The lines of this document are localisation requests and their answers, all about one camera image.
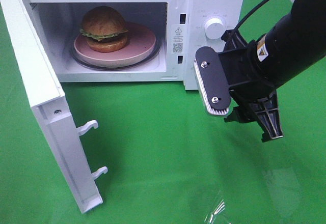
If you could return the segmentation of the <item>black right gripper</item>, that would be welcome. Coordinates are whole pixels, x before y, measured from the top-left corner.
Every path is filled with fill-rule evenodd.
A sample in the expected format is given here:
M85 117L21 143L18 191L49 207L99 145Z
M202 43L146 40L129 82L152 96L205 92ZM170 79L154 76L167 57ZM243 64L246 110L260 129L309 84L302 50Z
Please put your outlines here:
M256 121L263 130L262 142L282 138L276 88L254 64L257 60L256 41L247 43L239 30L226 30L221 39L226 43L219 58L229 93L237 103L225 121Z

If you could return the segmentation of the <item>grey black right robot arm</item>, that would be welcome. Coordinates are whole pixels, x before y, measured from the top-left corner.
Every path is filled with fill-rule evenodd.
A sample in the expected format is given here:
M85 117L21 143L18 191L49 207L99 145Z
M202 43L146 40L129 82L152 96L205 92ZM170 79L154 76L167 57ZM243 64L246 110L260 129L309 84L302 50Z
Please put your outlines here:
M259 39L226 31L219 54L237 106L227 122L257 122L262 141L281 138L277 89L325 57L325 0L294 0L290 12Z

